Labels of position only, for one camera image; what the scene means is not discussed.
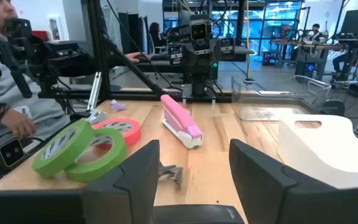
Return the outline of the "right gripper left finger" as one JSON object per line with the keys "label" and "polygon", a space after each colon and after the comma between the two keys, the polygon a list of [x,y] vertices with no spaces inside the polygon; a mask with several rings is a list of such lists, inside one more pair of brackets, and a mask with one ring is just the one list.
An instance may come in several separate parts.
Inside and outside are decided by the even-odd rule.
{"label": "right gripper left finger", "polygon": [[107,174],[85,186],[85,222],[152,223],[159,163],[159,141],[151,140]]}

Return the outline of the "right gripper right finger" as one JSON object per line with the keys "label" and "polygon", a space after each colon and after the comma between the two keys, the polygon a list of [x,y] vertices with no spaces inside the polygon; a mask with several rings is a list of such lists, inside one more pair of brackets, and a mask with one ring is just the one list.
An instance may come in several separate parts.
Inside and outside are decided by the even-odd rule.
{"label": "right gripper right finger", "polygon": [[285,192],[296,185],[283,164],[238,139],[230,142],[229,163],[247,221],[279,223]]}

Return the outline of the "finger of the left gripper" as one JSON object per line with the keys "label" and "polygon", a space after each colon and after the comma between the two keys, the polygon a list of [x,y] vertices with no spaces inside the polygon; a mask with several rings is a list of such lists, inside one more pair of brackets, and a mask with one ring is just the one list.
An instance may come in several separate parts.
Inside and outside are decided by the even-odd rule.
{"label": "finger of the left gripper", "polygon": [[195,64],[195,50],[192,44],[183,45],[183,64],[191,67]]}
{"label": "finger of the left gripper", "polygon": [[221,42],[210,41],[209,42],[209,57],[210,61],[217,62],[221,59]]}

